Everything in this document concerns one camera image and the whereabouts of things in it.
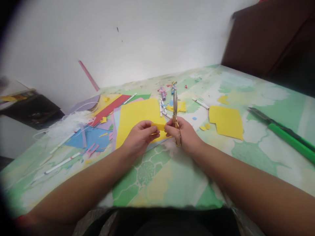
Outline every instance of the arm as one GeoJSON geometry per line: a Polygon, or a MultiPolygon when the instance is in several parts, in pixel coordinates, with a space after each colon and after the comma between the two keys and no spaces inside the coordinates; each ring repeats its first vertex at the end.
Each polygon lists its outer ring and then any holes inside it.
{"type": "Polygon", "coordinates": [[[159,137],[159,130],[156,126],[151,127],[151,123],[137,124],[120,148],[49,193],[27,214],[29,224],[40,228],[41,232],[43,228],[48,232],[49,229],[75,226],[129,170],[137,157],[145,153],[148,144],[159,137]]]}
{"type": "MultiPolygon", "coordinates": [[[[314,197],[207,145],[186,120],[178,117],[178,122],[184,151],[265,233],[314,234],[314,197]]],[[[165,131],[176,137],[179,132],[171,124],[165,131]]]]}

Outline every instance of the red paper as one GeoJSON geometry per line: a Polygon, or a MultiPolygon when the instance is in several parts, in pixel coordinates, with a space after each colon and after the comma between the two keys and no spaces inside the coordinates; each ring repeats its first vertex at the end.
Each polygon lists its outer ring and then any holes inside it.
{"type": "Polygon", "coordinates": [[[115,108],[119,107],[121,104],[123,104],[128,98],[130,98],[130,95],[121,95],[119,98],[117,98],[115,101],[113,101],[111,104],[109,104],[107,107],[105,107],[101,112],[99,112],[95,116],[95,120],[91,123],[89,123],[90,126],[96,126],[103,117],[106,117],[111,113],[115,108]]]}

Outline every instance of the yellow paper scrap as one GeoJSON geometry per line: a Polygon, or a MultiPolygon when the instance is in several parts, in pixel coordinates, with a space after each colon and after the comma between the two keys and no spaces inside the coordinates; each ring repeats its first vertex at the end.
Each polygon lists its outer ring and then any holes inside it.
{"type": "Polygon", "coordinates": [[[227,96],[221,96],[220,98],[218,98],[217,101],[225,105],[229,105],[229,102],[227,102],[226,100],[227,100],[227,96]]]}
{"type": "Polygon", "coordinates": [[[102,123],[105,123],[105,122],[107,122],[107,118],[103,117],[103,119],[100,121],[100,123],[102,124],[102,123]]]}
{"type": "Polygon", "coordinates": [[[165,127],[165,125],[163,124],[155,124],[155,123],[152,123],[151,126],[156,126],[158,130],[164,130],[164,127],[165,127]]]}
{"type": "MultiPolygon", "coordinates": [[[[160,117],[159,102],[155,98],[127,103],[121,106],[120,122],[117,131],[116,149],[126,140],[130,130],[140,121],[150,120],[155,124],[165,124],[164,117],[160,117]]],[[[152,142],[158,142],[166,139],[166,133],[160,132],[160,137],[152,142]]]]}
{"type": "MultiPolygon", "coordinates": [[[[166,106],[166,109],[168,109],[169,111],[174,111],[173,107],[171,107],[170,105],[166,106]]],[[[186,112],[186,103],[185,102],[177,102],[177,112],[186,112]]]]}
{"type": "Polygon", "coordinates": [[[106,134],[108,134],[108,133],[105,133],[105,134],[100,135],[99,138],[102,137],[102,136],[105,136],[106,134]]]}
{"type": "Polygon", "coordinates": [[[93,112],[92,116],[96,116],[98,113],[100,113],[105,107],[107,107],[109,104],[111,104],[113,101],[115,101],[117,98],[119,98],[121,94],[107,94],[106,96],[102,94],[98,101],[98,107],[97,110],[93,112]],[[107,102],[104,101],[104,98],[108,97],[109,100],[107,102]]]}
{"type": "Polygon", "coordinates": [[[216,124],[218,134],[243,140],[243,123],[238,110],[210,106],[209,122],[216,124]]]}

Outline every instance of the green utility knife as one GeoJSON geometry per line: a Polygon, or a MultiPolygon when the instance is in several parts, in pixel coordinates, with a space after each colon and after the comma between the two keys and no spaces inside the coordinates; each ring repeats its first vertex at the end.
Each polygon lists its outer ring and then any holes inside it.
{"type": "Polygon", "coordinates": [[[301,136],[293,132],[293,130],[281,125],[273,119],[266,116],[264,113],[256,108],[249,108],[260,118],[262,118],[268,125],[268,128],[272,130],[276,135],[286,141],[295,150],[305,156],[309,161],[315,164],[315,146],[303,139],[301,136]]]}

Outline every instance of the hand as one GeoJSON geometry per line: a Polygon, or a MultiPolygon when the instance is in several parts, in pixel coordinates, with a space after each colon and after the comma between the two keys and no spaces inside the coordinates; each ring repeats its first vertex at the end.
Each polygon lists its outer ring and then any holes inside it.
{"type": "MultiPolygon", "coordinates": [[[[172,126],[172,119],[170,119],[165,125],[166,136],[173,136],[176,138],[177,143],[180,143],[179,130],[172,126]]],[[[181,146],[186,153],[192,155],[196,150],[204,143],[201,138],[197,135],[191,124],[188,123],[184,118],[177,117],[177,123],[179,125],[181,133],[181,146]]]]}
{"type": "Polygon", "coordinates": [[[124,150],[128,150],[135,160],[145,153],[150,142],[160,136],[160,131],[156,126],[151,126],[152,123],[145,120],[136,124],[121,146],[124,150]]]}

